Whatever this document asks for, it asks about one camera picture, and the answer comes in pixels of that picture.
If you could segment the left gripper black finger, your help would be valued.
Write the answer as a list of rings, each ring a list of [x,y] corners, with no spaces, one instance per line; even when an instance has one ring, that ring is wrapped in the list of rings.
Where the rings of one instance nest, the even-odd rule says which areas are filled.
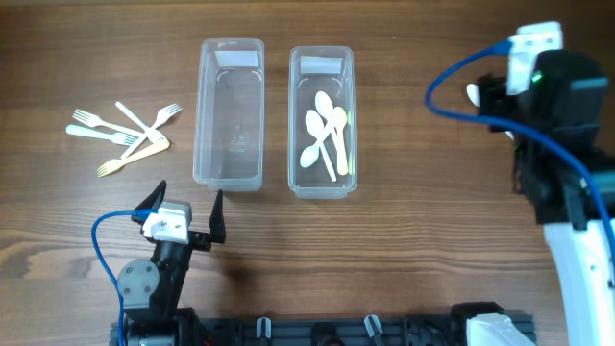
[[[224,244],[226,241],[226,226],[223,215],[223,191],[219,189],[209,218],[209,234],[212,243]]]
[[[153,192],[135,207],[131,216],[133,222],[145,222],[152,212],[158,210],[164,199],[166,186],[166,180],[162,180]]]

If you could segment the cream spoon lowest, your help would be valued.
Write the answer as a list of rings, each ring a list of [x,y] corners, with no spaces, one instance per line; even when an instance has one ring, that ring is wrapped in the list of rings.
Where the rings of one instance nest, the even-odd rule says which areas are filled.
[[[322,156],[327,169],[332,170],[332,162],[324,144],[325,139],[331,134],[331,127],[328,124],[325,126],[307,125],[307,131],[316,138],[316,141],[304,149],[300,157],[300,165],[304,168],[312,166],[318,157]]]

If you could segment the white spoon long thin handle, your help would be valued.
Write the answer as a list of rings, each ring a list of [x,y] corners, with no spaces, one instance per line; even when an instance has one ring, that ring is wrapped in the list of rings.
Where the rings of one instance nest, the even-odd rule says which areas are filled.
[[[322,156],[332,181],[336,182],[337,178],[332,167],[332,161],[324,144],[325,139],[331,133],[330,126],[325,126],[321,116],[314,110],[307,111],[305,121],[307,131],[314,136],[316,140],[302,152],[300,157],[301,166],[304,168],[310,167],[316,162],[319,156]]]

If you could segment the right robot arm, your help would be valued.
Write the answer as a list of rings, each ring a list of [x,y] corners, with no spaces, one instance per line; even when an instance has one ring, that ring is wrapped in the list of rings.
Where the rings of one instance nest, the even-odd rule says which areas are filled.
[[[559,279],[568,341],[614,342],[614,158],[596,146],[608,79],[591,57],[566,50],[537,55],[527,90],[507,80],[477,79],[479,117],[525,125],[562,147],[562,157],[514,131],[513,187],[531,202]]]

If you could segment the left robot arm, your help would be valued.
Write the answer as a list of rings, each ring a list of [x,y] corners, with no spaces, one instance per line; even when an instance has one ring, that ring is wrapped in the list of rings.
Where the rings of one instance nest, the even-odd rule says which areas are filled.
[[[209,231],[189,229],[188,202],[166,200],[162,181],[132,212],[140,233],[155,245],[149,259],[126,264],[116,279],[123,311],[111,326],[110,345],[213,345],[212,333],[193,308],[179,308],[179,299],[195,251],[208,252],[226,240],[223,192],[216,193]]]

